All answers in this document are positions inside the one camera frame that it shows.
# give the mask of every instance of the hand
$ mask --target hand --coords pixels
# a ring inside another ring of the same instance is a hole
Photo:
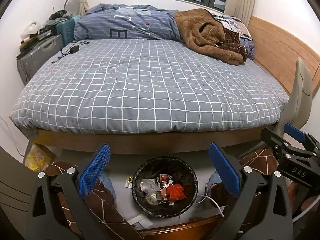
[[[290,186],[288,187],[288,196],[289,196],[290,206],[291,206],[292,212],[293,212],[293,208],[294,208],[294,203],[297,199],[298,188],[299,188],[299,184],[296,182],[291,183]],[[310,206],[316,198],[317,198],[317,196],[313,196],[311,198],[308,198],[305,202],[303,202],[302,206],[301,206],[301,211],[305,211],[307,209],[307,207]],[[311,208],[311,211],[316,211],[319,206],[319,203],[320,202],[315,204],[315,206],[313,208]]]

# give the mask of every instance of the trash can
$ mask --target trash can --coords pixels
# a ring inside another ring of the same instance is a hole
[[[152,205],[145,199],[146,193],[141,191],[140,183],[143,179],[151,179],[159,174],[168,174],[173,176],[173,183],[180,184],[186,198],[174,202],[159,205]],[[194,170],[179,158],[175,157],[157,157],[143,163],[132,180],[132,196],[137,205],[147,214],[159,218],[171,218],[179,216],[187,211],[198,193],[198,180]]]

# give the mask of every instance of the screw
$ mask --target screw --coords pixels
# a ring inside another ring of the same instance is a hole
[[[41,171],[39,174],[38,174],[38,178],[43,178],[45,176],[45,173],[43,171]]]
[[[281,173],[280,173],[279,171],[275,171],[274,174],[275,174],[275,176],[278,177],[278,178],[281,176]]]
[[[70,167],[69,169],[67,169],[67,173],[68,174],[72,174],[76,171],[76,169],[74,167]]]
[[[243,169],[244,169],[244,171],[247,172],[247,173],[252,172],[252,169],[251,169],[251,167],[249,167],[249,166],[245,166]]]

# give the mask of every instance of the gray suitcase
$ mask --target gray suitcase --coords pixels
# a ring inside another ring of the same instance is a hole
[[[17,68],[24,85],[30,81],[49,58],[60,51],[61,47],[61,35],[50,37],[37,44],[32,51],[23,58],[17,60]]]

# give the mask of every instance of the checkered bed sheet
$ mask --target checkered bed sheet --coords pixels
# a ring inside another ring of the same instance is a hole
[[[288,101],[249,59],[228,65],[171,40],[88,41],[40,68],[13,109],[16,126],[93,134],[253,128],[277,122]]]

